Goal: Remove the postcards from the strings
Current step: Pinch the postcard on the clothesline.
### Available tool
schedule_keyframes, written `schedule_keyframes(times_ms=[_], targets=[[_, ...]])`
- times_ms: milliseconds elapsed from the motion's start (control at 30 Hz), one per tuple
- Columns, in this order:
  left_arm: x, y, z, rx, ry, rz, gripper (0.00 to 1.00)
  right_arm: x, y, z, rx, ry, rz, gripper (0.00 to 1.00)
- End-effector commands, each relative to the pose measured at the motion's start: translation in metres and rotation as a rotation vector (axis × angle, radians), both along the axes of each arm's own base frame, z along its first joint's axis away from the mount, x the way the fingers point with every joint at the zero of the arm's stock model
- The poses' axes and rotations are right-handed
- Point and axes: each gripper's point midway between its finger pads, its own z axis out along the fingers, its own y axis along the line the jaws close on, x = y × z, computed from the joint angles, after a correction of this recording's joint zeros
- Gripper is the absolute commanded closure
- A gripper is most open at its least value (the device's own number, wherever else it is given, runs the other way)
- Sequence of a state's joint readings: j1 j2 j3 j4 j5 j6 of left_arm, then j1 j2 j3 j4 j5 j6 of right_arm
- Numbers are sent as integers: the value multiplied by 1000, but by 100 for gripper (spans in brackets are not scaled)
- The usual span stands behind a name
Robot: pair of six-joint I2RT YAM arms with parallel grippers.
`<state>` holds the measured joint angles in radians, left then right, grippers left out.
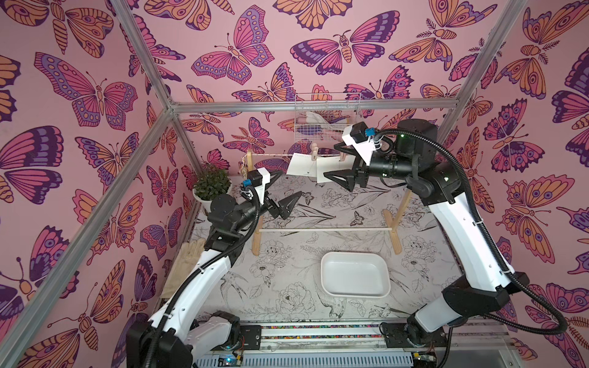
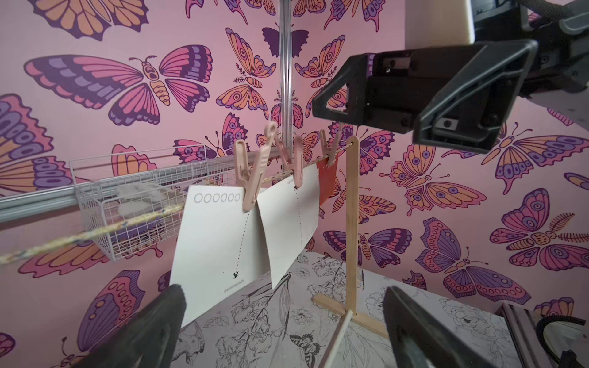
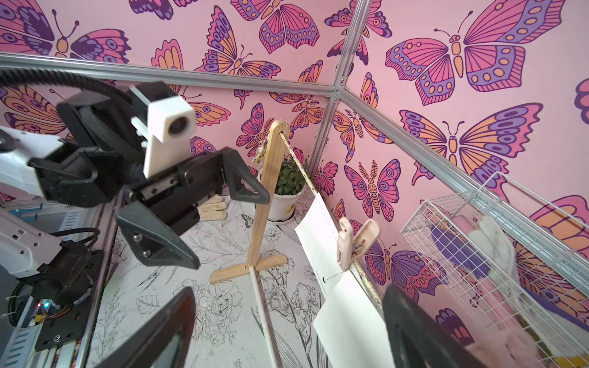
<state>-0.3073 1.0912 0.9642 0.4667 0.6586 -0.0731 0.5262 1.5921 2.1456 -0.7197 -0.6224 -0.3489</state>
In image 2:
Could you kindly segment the white postcard with circles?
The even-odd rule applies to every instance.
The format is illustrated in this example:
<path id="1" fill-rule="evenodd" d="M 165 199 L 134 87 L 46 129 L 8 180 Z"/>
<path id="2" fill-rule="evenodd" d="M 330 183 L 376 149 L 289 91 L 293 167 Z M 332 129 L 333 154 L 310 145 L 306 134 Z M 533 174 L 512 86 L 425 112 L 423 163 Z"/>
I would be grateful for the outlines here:
<path id="1" fill-rule="evenodd" d="M 187 302 L 183 326 L 270 270 L 259 210 L 243 210 L 244 194 L 242 187 L 189 188 L 170 277 Z"/>

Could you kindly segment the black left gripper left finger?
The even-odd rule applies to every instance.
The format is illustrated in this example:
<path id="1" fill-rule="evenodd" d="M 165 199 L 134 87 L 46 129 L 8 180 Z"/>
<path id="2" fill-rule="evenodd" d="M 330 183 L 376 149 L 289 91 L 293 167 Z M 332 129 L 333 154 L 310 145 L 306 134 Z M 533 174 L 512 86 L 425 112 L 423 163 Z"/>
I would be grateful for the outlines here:
<path id="1" fill-rule="evenodd" d="M 169 367 L 187 308 L 180 285 L 170 285 L 107 343 L 76 367 Z"/>

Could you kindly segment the white postcard with chinese text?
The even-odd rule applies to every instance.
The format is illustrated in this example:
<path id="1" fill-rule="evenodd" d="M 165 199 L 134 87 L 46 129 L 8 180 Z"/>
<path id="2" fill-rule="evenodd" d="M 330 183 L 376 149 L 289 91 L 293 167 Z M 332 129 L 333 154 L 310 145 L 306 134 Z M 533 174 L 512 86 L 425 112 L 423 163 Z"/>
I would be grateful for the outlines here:
<path id="1" fill-rule="evenodd" d="M 318 227 L 320 185 L 318 169 L 303 169 L 303 185 L 297 189 L 290 176 L 259 195 L 257 204 L 262 219 L 270 263 L 271 283 L 279 286 L 291 265 L 311 240 Z"/>

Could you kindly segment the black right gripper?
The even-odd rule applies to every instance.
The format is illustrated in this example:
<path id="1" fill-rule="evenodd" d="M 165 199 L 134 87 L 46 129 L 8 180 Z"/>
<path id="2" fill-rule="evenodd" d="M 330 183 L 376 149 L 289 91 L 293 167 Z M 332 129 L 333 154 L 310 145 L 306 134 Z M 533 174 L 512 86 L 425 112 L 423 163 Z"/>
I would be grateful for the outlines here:
<path id="1" fill-rule="evenodd" d="M 516 98 L 588 126 L 588 4 L 471 1 L 475 42 L 354 55 L 312 100 L 316 118 L 488 153 Z M 346 91 L 343 110 L 328 101 Z"/>

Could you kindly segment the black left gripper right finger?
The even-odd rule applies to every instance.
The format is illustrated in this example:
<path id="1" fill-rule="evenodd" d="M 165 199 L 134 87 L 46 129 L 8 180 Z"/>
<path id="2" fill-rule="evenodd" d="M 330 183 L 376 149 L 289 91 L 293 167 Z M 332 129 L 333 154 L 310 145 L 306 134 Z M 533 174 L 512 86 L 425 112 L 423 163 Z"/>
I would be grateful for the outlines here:
<path id="1" fill-rule="evenodd" d="M 408 294 L 389 287 L 383 316 L 398 367 L 491 367 Z"/>

